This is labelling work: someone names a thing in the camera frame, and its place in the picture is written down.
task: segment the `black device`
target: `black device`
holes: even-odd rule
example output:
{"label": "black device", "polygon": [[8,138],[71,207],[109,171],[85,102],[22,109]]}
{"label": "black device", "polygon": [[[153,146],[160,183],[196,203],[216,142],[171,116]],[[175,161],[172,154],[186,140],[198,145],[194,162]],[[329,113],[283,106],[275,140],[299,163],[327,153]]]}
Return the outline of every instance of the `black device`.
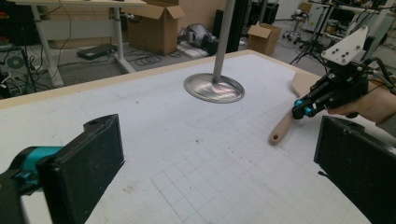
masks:
{"label": "black device", "polygon": [[20,6],[14,2],[0,0],[0,37],[15,46],[40,43],[35,18],[30,6]]}
{"label": "black device", "polygon": [[242,35],[244,19],[248,10],[248,1],[236,0],[233,8],[233,19],[231,21],[230,34],[227,41],[226,53],[238,51],[239,41]]}
{"label": "black device", "polygon": [[224,15],[223,10],[216,10],[216,15],[215,15],[215,22],[213,23],[213,35],[217,38],[220,38],[220,31],[221,31],[221,23],[222,23],[222,18]]}
{"label": "black device", "polygon": [[310,88],[310,92],[297,100],[292,109],[295,119],[313,118],[327,108],[337,108],[356,100],[368,92],[369,69],[366,64],[339,65],[327,62],[332,69]]}
{"label": "black device", "polygon": [[84,49],[77,52],[77,56],[86,60],[93,60],[102,56],[107,56],[111,52],[117,51],[117,46],[112,44],[99,45],[90,49]]}
{"label": "black device", "polygon": [[22,77],[24,82],[23,93],[37,92],[35,81],[32,78],[29,59],[24,49],[13,45],[0,49],[0,69],[3,76],[7,74],[7,77],[2,80],[1,84],[8,85],[10,84],[7,83],[9,78]]}
{"label": "black device", "polygon": [[[260,3],[253,3],[250,9],[249,18],[247,21],[247,26],[256,24],[260,20],[260,15],[262,11],[262,4],[264,1]],[[275,21],[277,10],[279,9],[279,4],[268,3],[265,8],[264,18],[260,23],[272,24]]]}
{"label": "black device", "polygon": [[84,223],[124,164],[118,115],[93,119],[64,147],[28,147],[0,174],[0,223],[28,223],[21,196],[42,188],[52,222]]}
{"label": "black device", "polygon": [[395,153],[359,124],[324,116],[314,162],[372,223],[395,224]]}

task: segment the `cardboard box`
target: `cardboard box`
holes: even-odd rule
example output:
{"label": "cardboard box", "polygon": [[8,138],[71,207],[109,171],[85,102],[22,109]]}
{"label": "cardboard box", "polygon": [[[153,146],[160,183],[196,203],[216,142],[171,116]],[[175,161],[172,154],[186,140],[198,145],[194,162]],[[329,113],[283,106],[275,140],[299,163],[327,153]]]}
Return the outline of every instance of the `cardboard box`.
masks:
{"label": "cardboard box", "polygon": [[227,1],[223,0],[179,0],[185,17],[178,20],[178,30],[193,23],[202,24],[209,31],[213,30],[216,10],[224,10]]}
{"label": "cardboard box", "polygon": [[247,48],[265,55],[271,55],[279,39],[281,28],[262,23],[252,25],[248,30]]}
{"label": "cardboard box", "polygon": [[177,0],[146,1],[144,7],[124,7],[134,15],[128,20],[129,45],[161,55],[177,50],[177,19],[185,16]]}
{"label": "cardboard box", "polygon": [[312,3],[301,3],[299,9],[305,13],[309,13],[311,11]]}

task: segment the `wall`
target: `wall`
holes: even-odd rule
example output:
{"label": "wall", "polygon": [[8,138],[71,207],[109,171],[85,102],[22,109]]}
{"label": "wall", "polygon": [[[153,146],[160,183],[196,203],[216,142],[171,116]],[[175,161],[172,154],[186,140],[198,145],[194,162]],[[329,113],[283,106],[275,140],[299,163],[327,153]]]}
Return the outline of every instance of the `wall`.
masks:
{"label": "wall", "polygon": [[[192,23],[201,23],[209,30],[212,30],[215,20],[216,10],[224,10],[227,0],[179,0],[180,6],[186,13],[186,17],[178,20],[178,30]],[[279,0],[279,9],[276,19],[288,19],[305,0]]]}
{"label": "wall", "polygon": [[294,10],[305,0],[279,0],[279,9],[276,13],[276,20],[289,19]]}

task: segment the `desk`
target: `desk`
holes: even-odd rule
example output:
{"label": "desk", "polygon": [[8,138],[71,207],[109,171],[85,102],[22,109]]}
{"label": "desk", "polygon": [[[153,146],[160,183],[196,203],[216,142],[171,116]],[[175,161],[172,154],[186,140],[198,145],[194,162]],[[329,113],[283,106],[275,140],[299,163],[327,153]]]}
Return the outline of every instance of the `desk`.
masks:
{"label": "desk", "polygon": [[[3,100],[0,171],[26,147],[64,146],[86,121],[119,114],[126,162],[87,223],[369,223],[318,175],[320,114],[267,142],[303,71],[250,50],[227,54],[222,74],[246,94],[212,104],[183,82],[213,66],[210,57]],[[50,223],[42,193],[23,201],[31,223]]]}
{"label": "desk", "polygon": [[[41,44],[47,57],[49,76],[52,85],[62,87],[64,82],[59,73],[59,69],[53,61],[49,40],[74,39],[74,38],[94,38],[103,36],[115,36],[117,38],[118,55],[116,61],[125,69],[127,73],[134,72],[134,69],[123,58],[122,36],[120,25],[120,7],[142,7],[146,3],[140,0],[125,0],[124,2],[111,0],[9,0],[17,5],[28,5],[32,7],[35,17],[35,25],[40,36]],[[37,10],[37,6],[56,7],[113,7],[114,19],[108,21],[42,21]]]}

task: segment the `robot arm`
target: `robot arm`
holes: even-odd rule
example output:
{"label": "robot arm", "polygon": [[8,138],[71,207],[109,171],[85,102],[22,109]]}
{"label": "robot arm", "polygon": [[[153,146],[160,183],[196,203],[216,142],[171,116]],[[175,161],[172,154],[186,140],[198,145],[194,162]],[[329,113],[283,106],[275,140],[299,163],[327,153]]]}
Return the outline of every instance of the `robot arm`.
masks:
{"label": "robot arm", "polygon": [[87,122],[64,147],[28,147],[0,174],[0,223],[29,223],[21,196],[38,189],[53,223],[84,223],[123,164],[118,115]]}
{"label": "robot arm", "polygon": [[369,66],[373,61],[380,65],[385,77],[383,82],[394,91],[385,66],[379,59],[365,60],[362,63],[353,61],[364,53],[363,45],[367,33],[368,28],[364,26],[322,52],[330,72],[315,83],[306,96],[295,102],[292,109],[295,119],[302,119],[304,116],[313,118],[323,109],[346,105],[367,94],[368,76],[375,73]]}

